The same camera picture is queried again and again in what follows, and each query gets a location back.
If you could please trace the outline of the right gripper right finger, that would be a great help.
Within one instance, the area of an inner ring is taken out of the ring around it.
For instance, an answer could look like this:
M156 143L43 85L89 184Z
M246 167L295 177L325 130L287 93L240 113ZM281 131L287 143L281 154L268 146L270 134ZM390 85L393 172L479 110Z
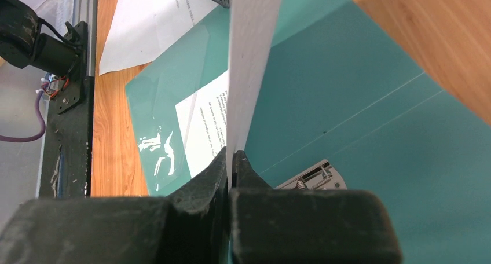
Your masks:
M244 151L232 158L233 263L401 263L395 230L366 190L273 189Z

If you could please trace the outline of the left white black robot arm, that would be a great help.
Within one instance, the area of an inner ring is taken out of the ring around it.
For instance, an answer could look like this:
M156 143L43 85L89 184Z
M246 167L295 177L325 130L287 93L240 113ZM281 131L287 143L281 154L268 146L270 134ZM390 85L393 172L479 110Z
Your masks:
M229 0L74 0L67 34L20 0L1 0L1 57L56 75L103 75L155 60Z

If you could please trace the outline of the green file folder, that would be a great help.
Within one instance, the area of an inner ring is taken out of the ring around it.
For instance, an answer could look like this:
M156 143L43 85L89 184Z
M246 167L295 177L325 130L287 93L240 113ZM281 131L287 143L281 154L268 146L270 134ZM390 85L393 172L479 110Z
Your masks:
M192 177L175 106L227 70L214 9L126 85L149 194ZM245 152L278 186L329 161L329 185L387 207L405 263L490 262L490 127L351 0L283 0Z

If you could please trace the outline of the printed text paper sheet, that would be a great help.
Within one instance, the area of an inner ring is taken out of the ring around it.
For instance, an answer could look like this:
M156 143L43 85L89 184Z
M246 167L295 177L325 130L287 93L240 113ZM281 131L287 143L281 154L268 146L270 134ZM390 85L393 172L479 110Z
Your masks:
M190 176L245 147L282 0L231 0L227 70L178 103Z

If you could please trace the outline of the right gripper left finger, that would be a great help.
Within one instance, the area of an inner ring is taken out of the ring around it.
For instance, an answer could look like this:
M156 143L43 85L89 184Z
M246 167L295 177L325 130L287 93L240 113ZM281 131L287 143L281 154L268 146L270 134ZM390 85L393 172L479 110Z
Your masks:
M225 263L226 152L165 197L34 199L1 232L2 263Z

